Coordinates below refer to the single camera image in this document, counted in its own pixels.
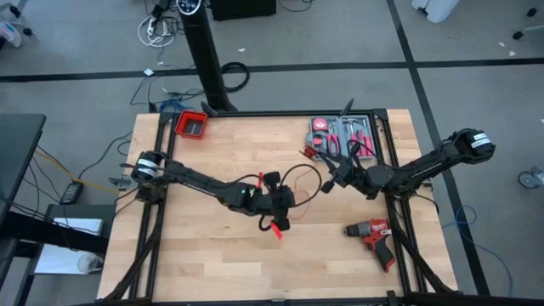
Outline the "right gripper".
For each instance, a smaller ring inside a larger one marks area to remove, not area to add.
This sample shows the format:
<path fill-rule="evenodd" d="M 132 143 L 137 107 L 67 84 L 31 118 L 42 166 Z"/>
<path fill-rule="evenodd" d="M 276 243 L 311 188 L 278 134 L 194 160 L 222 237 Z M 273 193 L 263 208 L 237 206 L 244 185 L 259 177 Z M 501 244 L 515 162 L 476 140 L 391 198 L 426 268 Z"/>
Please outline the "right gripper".
<path fill-rule="evenodd" d="M 329 141 L 329 155 L 319 153 L 331 177 L 323 184 L 321 191 L 328 194 L 337 184 L 342 188 L 352 186 L 362 194 L 375 194 L 377 188 L 368 180 L 367 171 L 358 159 L 351 155 L 349 146 L 338 139 Z"/>

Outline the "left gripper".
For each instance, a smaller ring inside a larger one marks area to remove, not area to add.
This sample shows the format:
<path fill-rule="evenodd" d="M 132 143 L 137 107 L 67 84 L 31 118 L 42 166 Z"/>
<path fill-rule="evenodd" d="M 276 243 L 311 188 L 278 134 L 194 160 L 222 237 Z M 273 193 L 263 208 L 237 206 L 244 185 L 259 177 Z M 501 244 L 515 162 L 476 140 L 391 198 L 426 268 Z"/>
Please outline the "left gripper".
<path fill-rule="evenodd" d="M 267 187 L 277 187 L 281 182 L 279 172 L 266 173 L 263 182 Z M 281 186 L 277 190 L 264 194 L 256 190 L 251 199 L 250 212 L 265 216 L 286 217 L 290 208 L 295 206 L 294 194 L 290 187 Z M 279 231 L 291 228 L 288 218 L 274 218 L 272 224 Z"/>

